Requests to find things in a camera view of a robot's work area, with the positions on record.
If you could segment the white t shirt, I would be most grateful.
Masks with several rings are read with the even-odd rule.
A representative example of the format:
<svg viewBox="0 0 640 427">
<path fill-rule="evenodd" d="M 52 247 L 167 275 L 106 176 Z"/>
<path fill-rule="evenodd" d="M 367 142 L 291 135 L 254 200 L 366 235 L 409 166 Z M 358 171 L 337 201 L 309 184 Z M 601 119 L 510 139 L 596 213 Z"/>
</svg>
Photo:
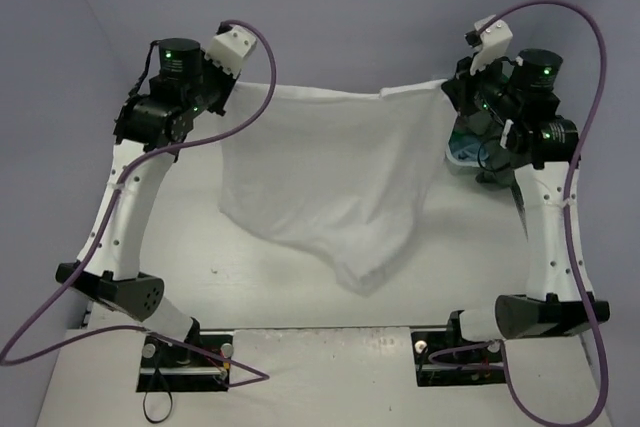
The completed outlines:
<svg viewBox="0 0 640 427">
<path fill-rule="evenodd" d="M 373 94 L 280 85 L 261 117 L 221 144 L 219 208 L 367 295 L 413 239 L 455 119 L 438 80 Z"/>
</svg>

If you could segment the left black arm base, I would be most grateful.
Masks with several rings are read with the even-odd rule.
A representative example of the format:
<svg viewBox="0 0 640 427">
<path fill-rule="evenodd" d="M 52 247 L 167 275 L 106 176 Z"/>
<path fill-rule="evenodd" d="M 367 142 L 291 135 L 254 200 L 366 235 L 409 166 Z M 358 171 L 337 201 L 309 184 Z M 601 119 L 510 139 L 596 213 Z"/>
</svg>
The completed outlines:
<svg viewBox="0 0 640 427">
<path fill-rule="evenodd" d="M 141 352 L 136 391 L 227 392 L 230 371 L 230 365 L 220 360 L 146 336 Z"/>
</svg>

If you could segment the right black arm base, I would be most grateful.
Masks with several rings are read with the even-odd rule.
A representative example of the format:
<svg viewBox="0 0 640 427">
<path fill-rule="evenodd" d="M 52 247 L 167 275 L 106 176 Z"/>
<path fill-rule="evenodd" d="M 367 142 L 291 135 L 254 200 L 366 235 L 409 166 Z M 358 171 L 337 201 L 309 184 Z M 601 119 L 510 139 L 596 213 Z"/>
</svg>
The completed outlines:
<svg viewBox="0 0 640 427">
<path fill-rule="evenodd" d="M 411 330 L 418 387 L 475 387 L 505 384 L 500 347 L 489 341 L 466 341 L 460 334 L 460 311 L 444 326 Z"/>
</svg>

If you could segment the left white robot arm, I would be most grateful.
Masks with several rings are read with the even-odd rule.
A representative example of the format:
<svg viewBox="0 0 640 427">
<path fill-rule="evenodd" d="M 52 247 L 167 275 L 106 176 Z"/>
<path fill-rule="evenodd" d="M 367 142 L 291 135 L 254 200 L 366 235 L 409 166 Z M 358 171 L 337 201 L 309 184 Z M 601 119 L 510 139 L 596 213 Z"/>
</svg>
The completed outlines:
<svg viewBox="0 0 640 427">
<path fill-rule="evenodd" d="M 56 272 L 59 283 L 168 337 L 164 355 L 180 367 L 199 356 L 200 324 L 167 299 L 161 278 L 141 272 L 142 241 L 161 183 L 178 159 L 171 146 L 185 141 L 202 113 L 223 114 L 252 48 L 220 35 L 208 48 L 184 38 L 151 44 L 159 72 L 142 73 L 130 90 L 116 119 L 111 173 L 90 237 L 77 260 Z"/>
</svg>

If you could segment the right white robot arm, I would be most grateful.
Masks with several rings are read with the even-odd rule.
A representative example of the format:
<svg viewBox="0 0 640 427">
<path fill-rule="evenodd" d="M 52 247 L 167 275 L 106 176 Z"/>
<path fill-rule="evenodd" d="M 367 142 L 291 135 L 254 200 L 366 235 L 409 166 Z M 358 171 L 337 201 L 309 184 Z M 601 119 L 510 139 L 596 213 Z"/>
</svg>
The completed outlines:
<svg viewBox="0 0 640 427">
<path fill-rule="evenodd" d="M 487 147 L 478 182 L 513 193 L 529 248 L 529 274 L 523 293 L 451 314 L 442 345 L 455 359 L 468 357 L 479 342 L 574 336 L 611 316 L 609 303 L 594 295 L 581 255 L 577 176 L 570 170 L 579 132 L 558 114 L 553 91 L 562 58 L 525 49 L 481 70 L 472 62 L 460 60 L 442 89 L 463 127 Z M 504 73 L 508 62 L 513 69 Z"/>
</svg>

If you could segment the grey green t shirt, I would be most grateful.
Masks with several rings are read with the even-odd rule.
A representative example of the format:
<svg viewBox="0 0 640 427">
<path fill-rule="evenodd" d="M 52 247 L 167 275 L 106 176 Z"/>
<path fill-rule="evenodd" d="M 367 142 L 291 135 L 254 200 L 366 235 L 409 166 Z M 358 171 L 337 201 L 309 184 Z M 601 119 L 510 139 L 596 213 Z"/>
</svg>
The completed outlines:
<svg viewBox="0 0 640 427">
<path fill-rule="evenodd" d="M 516 184 L 513 168 L 510 163 L 510 154 L 500 144 L 501 128 L 486 127 L 479 133 L 469 128 L 468 122 L 461 117 L 456 119 L 453 133 L 473 135 L 481 142 L 481 151 L 478 154 L 480 168 L 476 174 L 476 182 L 489 190 L 509 189 L 516 209 L 523 224 L 525 211 L 522 195 Z"/>
</svg>

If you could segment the blue t shirt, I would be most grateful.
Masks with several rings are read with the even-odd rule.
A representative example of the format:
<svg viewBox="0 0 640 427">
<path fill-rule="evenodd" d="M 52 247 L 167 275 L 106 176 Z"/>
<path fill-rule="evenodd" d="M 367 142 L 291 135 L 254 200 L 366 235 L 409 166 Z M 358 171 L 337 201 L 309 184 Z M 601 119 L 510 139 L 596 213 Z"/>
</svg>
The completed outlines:
<svg viewBox="0 0 640 427">
<path fill-rule="evenodd" d="M 447 158 L 460 165 L 477 165 L 481 142 L 473 135 L 453 133 L 448 142 Z"/>
</svg>

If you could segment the white laundry basket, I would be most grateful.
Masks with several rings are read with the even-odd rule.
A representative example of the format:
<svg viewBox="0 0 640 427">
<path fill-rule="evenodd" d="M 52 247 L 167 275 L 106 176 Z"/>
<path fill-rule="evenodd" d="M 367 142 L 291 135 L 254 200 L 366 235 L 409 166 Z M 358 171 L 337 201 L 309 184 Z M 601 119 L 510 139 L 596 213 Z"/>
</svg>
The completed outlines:
<svg viewBox="0 0 640 427">
<path fill-rule="evenodd" d="M 452 143 L 447 145 L 445 156 L 451 167 L 461 169 L 479 169 L 478 153 L 480 152 L 478 142 Z"/>
</svg>

